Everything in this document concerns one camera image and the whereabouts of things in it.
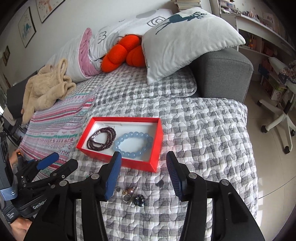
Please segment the floor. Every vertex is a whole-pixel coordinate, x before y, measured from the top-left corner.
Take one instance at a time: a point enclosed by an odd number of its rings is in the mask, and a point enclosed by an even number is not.
[[[271,101],[259,82],[251,81],[244,104],[248,107],[247,130],[253,145],[259,185],[259,212],[256,221],[266,241],[272,241],[284,226],[296,204],[296,136],[293,149],[284,154],[287,145],[284,129],[278,125],[267,133],[261,132],[275,118],[259,99]],[[296,124],[296,109],[289,113]]]

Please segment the bracelet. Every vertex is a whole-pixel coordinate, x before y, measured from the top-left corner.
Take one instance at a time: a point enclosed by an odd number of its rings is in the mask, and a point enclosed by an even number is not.
[[[147,144],[146,146],[142,147],[141,150],[137,151],[137,152],[125,152],[119,149],[119,145],[121,142],[123,142],[125,139],[128,139],[130,137],[137,137],[137,138],[145,138],[147,139]],[[114,151],[119,151],[121,153],[121,155],[123,157],[129,157],[129,158],[136,158],[137,156],[141,156],[143,155],[148,149],[150,149],[152,147],[153,144],[153,137],[149,136],[148,133],[143,133],[143,132],[130,132],[130,133],[125,133],[122,136],[118,137],[118,139],[114,142],[114,147],[113,150]]]
[[[107,133],[106,143],[95,142],[94,139],[96,138],[96,136],[102,132]],[[87,148],[94,151],[102,151],[102,150],[108,149],[112,145],[113,141],[115,140],[115,137],[116,137],[116,132],[112,127],[101,128],[97,130],[95,133],[93,133],[92,136],[87,140]]]

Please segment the stack of books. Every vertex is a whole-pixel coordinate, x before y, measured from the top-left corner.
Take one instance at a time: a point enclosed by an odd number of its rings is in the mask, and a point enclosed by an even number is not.
[[[174,3],[178,6],[179,11],[183,11],[192,7],[202,8],[200,3],[201,0],[172,0],[172,1],[174,1]]]

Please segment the screw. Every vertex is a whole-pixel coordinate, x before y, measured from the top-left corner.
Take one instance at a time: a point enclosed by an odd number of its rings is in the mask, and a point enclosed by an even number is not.
[[[98,179],[100,177],[99,174],[94,173],[93,175],[91,175],[91,179]]]
[[[60,185],[61,187],[66,186],[66,185],[67,185],[67,181],[65,181],[65,180],[60,181],[60,182],[59,182],[59,185]]]
[[[194,173],[194,172],[191,172],[191,173],[188,174],[188,177],[190,177],[192,179],[195,179],[195,178],[197,178],[197,174]]]
[[[221,181],[221,183],[222,183],[224,186],[228,186],[228,185],[229,185],[229,181],[226,180],[226,179],[223,179],[223,180]]]

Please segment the striped blanket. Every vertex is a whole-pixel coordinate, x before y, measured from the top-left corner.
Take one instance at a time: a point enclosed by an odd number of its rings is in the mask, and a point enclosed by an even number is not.
[[[75,91],[52,108],[35,112],[20,144],[25,159],[38,160],[53,152],[57,152],[60,157],[58,162],[39,172],[37,179],[48,177],[68,160],[70,149],[84,123],[84,116],[94,102],[95,95],[92,92]]]

